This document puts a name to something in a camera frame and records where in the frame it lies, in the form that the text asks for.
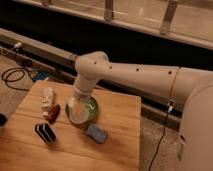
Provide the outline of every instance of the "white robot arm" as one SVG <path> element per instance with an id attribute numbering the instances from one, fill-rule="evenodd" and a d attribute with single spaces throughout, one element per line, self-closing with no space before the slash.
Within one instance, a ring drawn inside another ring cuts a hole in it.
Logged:
<path id="1" fill-rule="evenodd" d="M 176 170 L 213 170 L 213 72 L 111 63 L 103 52 L 78 57 L 75 67 L 77 99 L 88 99 L 96 83 L 104 79 L 184 105 Z"/>

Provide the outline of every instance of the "floor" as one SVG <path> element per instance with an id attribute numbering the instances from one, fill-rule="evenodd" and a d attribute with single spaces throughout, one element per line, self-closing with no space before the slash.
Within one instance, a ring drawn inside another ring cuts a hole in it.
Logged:
<path id="1" fill-rule="evenodd" d="M 0 74 L 5 70 L 18 65 L 11 59 L 0 56 Z M 18 83 L 13 84 L 14 86 L 21 86 L 30 88 L 32 81 L 27 77 Z M 4 82 L 0 81 L 0 112 L 6 114 L 8 117 L 12 115 L 16 107 L 20 104 L 26 92 L 16 91 L 7 88 Z M 141 152 L 140 152 L 140 171 L 147 171 L 150 161 L 156 150 L 157 143 L 162 135 L 163 126 L 153 119 L 148 119 L 151 115 L 158 115 L 143 109 L 143 116 L 141 117 Z M 162 145 L 160 146 L 159 153 L 154 161 L 152 171 L 173 171 L 175 168 L 176 149 L 177 149 L 178 132 L 173 128 L 166 128 L 166 135 L 163 139 Z"/>

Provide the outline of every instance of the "blue sponge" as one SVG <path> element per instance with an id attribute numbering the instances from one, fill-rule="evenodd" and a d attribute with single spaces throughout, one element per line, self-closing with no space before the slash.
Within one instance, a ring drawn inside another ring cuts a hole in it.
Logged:
<path id="1" fill-rule="evenodd" d="M 99 144 L 103 144 L 107 139 L 106 132 L 102 131 L 95 124 L 89 125 L 89 127 L 87 128 L 86 134 L 92 137 L 95 140 L 95 142 Z"/>

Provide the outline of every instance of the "wooden tabletop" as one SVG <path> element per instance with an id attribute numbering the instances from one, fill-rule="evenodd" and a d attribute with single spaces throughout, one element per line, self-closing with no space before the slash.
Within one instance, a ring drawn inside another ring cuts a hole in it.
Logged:
<path id="1" fill-rule="evenodd" d="M 57 140 L 45 144 L 35 133 L 45 123 L 41 101 L 43 89 L 53 87 L 61 112 L 51 125 Z M 95 90 L 99 104 L 96 124 L 107 131 L 108 139 L 97 144 L 85 131 L 70 124 L 65 105 L 72 86 L 48 81 L 34 84 L 8 123 L 0 131 L 0 170 L 132 171 L 139 167 L 140 111 L 137 96 Z"/>

